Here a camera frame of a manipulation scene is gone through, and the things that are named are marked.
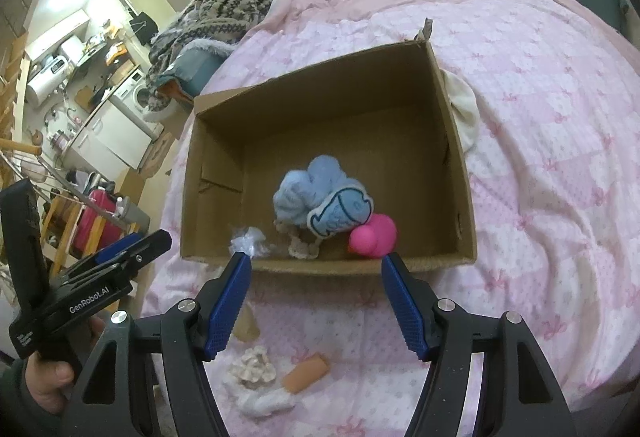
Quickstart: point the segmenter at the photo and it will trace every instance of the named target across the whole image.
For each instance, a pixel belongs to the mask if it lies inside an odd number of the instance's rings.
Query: patterned blanket
[[[152,42],[146,75],[149,88],[186,49],[199,48],[227,58],[249,29],[269,11],[272,0],[192,0],[184,11]],[[168,98],[154,93],[150,110],[161,110]]]

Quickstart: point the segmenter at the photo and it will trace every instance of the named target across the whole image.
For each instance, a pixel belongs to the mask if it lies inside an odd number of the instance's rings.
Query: metal screw
[[[456,308],[456,303],[453,302],[453,300],[450,300],[449,298],[442,298],[440,300],[438,300],[438,309],[440,309],[441,311],[453,311],[453,309]]]
[[[127,319],[127,313],[124,311],[116,311],[111,315],[112,323],[122,323]]]
[[[187,298],[178,303],[178,311],[191,312],[196,308],[196,301],[191,298]]]
[[[508,311],[507,319],[511,323],[520,323],[522,321],[522,316],[520,316],[516,311]]]

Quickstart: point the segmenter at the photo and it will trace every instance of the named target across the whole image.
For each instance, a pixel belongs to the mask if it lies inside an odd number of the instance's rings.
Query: pink bedspread
[[[438,62],[471,85],[482,119],[466,156],[478,262],[429,281],[469,312],[520,312],[571,406],[609,395],[640,371],[640,55],[592,13],[571,0],[278,0],[205,92],[412,38],[427,16]],[[190,135],[162,215],[174,248],[156,263],[145,315],[208,276],[178,251]],[[404,435],[427,366],[405,348],[375,277],[258,275],[249,298],[279,370],[316,351],[333,368],[292,411],[248,420],[220,384],[242,349],[232,338],[207,368],[231,435]],[[461,435],[480,369],[474,360]]]

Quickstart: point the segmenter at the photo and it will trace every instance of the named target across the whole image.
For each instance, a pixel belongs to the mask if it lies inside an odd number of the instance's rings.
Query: cardboard
[[[109,85],[117,87],[120,85],[135,69],[135,64],[131,60],[127,60],[120,67],[118,67],[109,78]]]
[[[186,166],[181,254],[225,265],[232,233],[259,227],[283,255],[273,194],[320,154],[361,181],[398,227],[410,271],[476,259],[471,195],[458,131],[427,38],[312,65],[259,85],[199,96]],[[347,252],[348,233],[317,260],[254,258],[255,270],[370,274],[379,260]]]
[[[77,93],[76,97],[74,97],[74,101],[80,105],[80,108],[84,110],[84,112],[90,114],[92,113],[94,107],[91,106],[91,98],[94,96],[94,90],[91,87],[82,87]]]

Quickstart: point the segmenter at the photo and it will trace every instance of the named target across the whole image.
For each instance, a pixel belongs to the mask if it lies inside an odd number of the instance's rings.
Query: white crochet flower
[[[258,345],[247,349],[230,367],[229,373],[246,388],[255,390],[274,382],[276,369],[267,356],[267,349]]]

